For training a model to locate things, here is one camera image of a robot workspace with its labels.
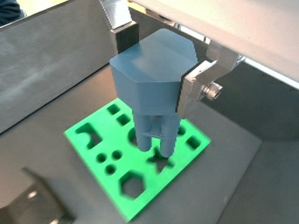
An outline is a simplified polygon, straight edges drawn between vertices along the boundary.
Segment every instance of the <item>circular hole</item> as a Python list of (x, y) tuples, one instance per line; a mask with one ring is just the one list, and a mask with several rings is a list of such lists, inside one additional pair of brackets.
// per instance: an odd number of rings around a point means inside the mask
[(112, 158), (114, 159), (120, 159), (122, 157), (123, 157), (123, 154), (122, 154), (120, 150), (115, 150), (112, 152)]
[(180, 126), (179, 131), (178, 131), (179, 136), (183, 136), (184, 133), (186, 133), (186, 128)]
[(104, 163), (106, 161), (107, 161), (107, 156), (104, 155), (104, 154), (98, 154), (98, 161), (100, 162), (100, 163)]
[(107, 169), (106, 170), (107, 170), (107, 174), (108, 175), (112, 175), (116, 172), (116, 167), (112, 164), (110, 164), (107, 166)]

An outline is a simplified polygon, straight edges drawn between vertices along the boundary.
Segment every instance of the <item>cross-shaped hole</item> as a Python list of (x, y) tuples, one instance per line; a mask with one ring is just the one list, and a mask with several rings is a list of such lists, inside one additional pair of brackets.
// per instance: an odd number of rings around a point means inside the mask
[(156, 171), (160, 173), (164, 167), (174, 168), (174, 163), (170, 161), (168, 157), (163, 157), (159, 148), (154, 148), (154, 156), (147, 159), (147, 162), (154, 163), (156, 166)]

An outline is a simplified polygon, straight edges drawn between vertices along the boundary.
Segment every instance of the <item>green shape sorter board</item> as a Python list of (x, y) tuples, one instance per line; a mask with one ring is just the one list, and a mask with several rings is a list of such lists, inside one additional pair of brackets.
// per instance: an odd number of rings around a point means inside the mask
[[(155, 160), (163, 160), (160, 140), (154, 138), (147, 152), (136, 148), (132, 110), (119, 99), (64, 134), (126, 221), (143, 211), (211, 142), (192, 124), (182, 120), (174, 154), (159, 170)], [(139, 179), (143, 184), (139, 195), (127, 192), (130, 179)]]

